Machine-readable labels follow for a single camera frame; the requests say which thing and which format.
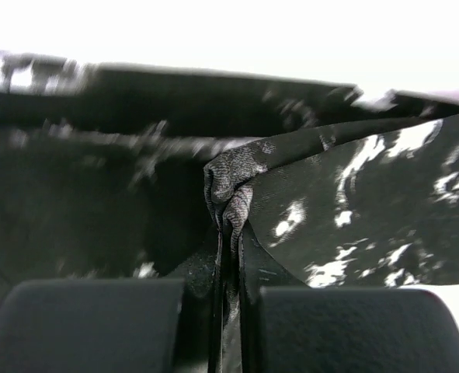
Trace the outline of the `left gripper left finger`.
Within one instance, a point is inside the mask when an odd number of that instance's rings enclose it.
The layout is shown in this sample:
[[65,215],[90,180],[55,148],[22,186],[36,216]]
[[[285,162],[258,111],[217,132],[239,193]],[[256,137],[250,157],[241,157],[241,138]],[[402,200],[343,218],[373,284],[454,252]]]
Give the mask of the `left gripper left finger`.
[[171,372],[181,280],[27,281],[0,305],[0,372]]

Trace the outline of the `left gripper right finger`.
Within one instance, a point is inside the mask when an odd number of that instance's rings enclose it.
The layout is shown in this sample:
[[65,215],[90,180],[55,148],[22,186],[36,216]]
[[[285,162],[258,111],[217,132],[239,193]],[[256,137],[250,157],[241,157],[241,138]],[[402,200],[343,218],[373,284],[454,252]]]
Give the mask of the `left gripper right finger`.
[[265,288],[261,372],[459,373],[459,331],[422,290]]

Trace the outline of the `black white-splattered trousers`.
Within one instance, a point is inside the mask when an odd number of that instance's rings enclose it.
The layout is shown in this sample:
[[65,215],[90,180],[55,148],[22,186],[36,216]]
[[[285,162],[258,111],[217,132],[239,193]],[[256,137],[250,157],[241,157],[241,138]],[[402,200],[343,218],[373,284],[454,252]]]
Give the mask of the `black white-splattered trousers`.
[[459,285],[459,100],[0,51],[0,305],[129,279],[183,282],[171,372],[261,372],[265,288]]

